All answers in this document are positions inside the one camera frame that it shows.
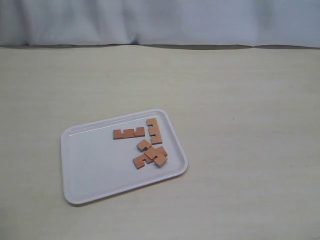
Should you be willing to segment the wooden notched bar front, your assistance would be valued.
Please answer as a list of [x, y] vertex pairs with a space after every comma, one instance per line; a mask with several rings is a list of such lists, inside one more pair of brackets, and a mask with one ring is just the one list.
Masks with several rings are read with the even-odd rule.
[[148, 132], [150, 136], [150, 141], [152, 145], [162, 144], [162, 136], [160, 133], [159, 125], [156, 118], [150, 118], [146, 120], [148, 126]]

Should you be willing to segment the white plastic tray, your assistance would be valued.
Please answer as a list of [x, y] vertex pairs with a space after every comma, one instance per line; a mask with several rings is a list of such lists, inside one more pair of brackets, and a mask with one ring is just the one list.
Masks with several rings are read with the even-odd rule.
[[[142, 155], [141, 137], [114, 139], [114, 130], [147, 128], [156, 119], [168, 160], [137, 169], [133, 159]], [[167, 113], [148, 109], [104, 120], [75, 125], [60, 137], [63, 194], [73, 205], [83, 205], [183, 174], [188, 159]]]

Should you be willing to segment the white backdrop cloth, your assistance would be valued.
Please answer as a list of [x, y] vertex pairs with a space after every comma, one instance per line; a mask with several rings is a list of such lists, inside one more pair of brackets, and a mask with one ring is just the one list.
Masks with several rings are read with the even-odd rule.
[[319, 47], [317, 0], [3, 0], [0, 43]]

